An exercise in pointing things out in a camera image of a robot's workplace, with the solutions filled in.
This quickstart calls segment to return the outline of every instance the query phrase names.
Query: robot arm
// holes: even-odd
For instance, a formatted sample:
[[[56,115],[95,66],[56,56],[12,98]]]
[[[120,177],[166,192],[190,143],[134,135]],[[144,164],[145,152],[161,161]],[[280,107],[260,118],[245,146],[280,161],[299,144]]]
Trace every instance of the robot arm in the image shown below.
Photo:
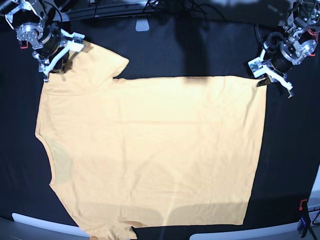
[[[280,82],[287,89],[289,98],[293,96],[293,86],[287,81],[287,72],[311,55],[318,44],[320,31],[320,0],[298,0],[286,21],[284,35],[271,33],[263,43],[259,57],[248,65],[255,78],[266,76],[267,80],[258,83],[263,86]],[[272,38],[281,40],[273,44]]]
[[[50,72],[66,71],[70,50],[80,52],[84,47],[85,35],[69,34],[61,29],[53,23],[54,12],[55,9],[42,0],[0,0],[0,14],[16,31],[21,46],[23,42],[26,46],[32,45],[32,56],[39,61],[38,70],[45,82]]]

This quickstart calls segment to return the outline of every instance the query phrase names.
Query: metal bracket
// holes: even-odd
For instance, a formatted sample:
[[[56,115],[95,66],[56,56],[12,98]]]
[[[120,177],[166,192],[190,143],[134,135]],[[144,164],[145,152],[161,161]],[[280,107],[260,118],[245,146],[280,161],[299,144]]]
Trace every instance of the metal bracket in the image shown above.
[[[264,63],[266,50],[262,49],[260,56],[256,57],[255,59],[248,62],[248,65],[254,75],[255,78],[259,78],[264,74],[267,74],[271,82],[279,82],[284,88],[287,89],[289,93],[289,97],[291,98],[293,96],[292,92],[292,84],[289,81],[286,81],[284,77],[280,76],[275,71],[271,70],[266,63]]]
[[[67,38],[71,38],[72,40],[63,39],[59,45],[63,47],[63,49],[49,62],[49,59],[40,59],[39,54],[34,51],[32,56],[39,61],[39,72],[43,73],[47,78],[44,78],[44,82],[48,82],[48,76],[52,69],[54,69],[57,62],[69,51],[80,52],[84,48],[83,39],[85,35],[74,32],[72,34],[67,31],[61,29],[61,35]]]
[[[21,0],[21,3],[17,7],[12,9],[11,12],[5,15],[5,20],[13,30],[14,27],[12,26],[12,23],[14,21],[14,14],[20,11],[21,9],[33,11],[33,13],[37,15],[42,21],[44,21],[47,18],[45,10],[39,2],[39,0]]]

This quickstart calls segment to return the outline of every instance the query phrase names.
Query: shirt sleeve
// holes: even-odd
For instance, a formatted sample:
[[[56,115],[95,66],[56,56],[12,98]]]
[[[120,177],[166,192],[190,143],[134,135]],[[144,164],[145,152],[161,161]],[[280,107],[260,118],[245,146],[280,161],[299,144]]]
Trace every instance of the shirt sleeve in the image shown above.
[[[71,69],[66,73],[50,73],[43,84],[48,95],[74,96],[96,92],[111,84],[128,65],[129,60],[96,44],[84,41],[81,52],[69,53]]]

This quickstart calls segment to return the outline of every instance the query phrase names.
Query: yellow t-shirt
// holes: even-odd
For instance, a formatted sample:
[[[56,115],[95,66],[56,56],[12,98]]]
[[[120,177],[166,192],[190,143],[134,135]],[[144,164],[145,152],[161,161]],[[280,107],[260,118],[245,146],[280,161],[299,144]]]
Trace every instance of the yellow t-shirt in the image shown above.
[[[241,225],[267,88],[236,76],[114,79],[129,61],[86,45],[43,85],[35,131],[79,227],[124,240],[131,226]]]

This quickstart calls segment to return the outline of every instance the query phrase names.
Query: black cloth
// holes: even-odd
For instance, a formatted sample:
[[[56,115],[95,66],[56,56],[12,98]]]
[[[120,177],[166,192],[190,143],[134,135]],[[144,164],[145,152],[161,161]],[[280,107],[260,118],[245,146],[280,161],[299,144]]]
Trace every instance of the black cloth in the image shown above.
[[[252,78],[247,62],[260,52],[252,25],[173,17],[149,17],[149,24],[149,31],[136,32],[134,17],[90,19],[72,22],[71,29],[130,59],[122,78]],[[262,38],[269,32],[260,29]],[[49,187],[48,157],[34,134],[43,84],[38,62],[31,48],[19,49],[16,33],[6,26],[0,43],[0,217],[19,213],[76,226]],[[262,147],[243,225],[136,228],[138,239],[186,240],[196,233],[297,222],[300,201],[309,197],[320,163],[319,64],[317,49],[315,57],[289,72],[291,99],[278,84],[267,88]]]

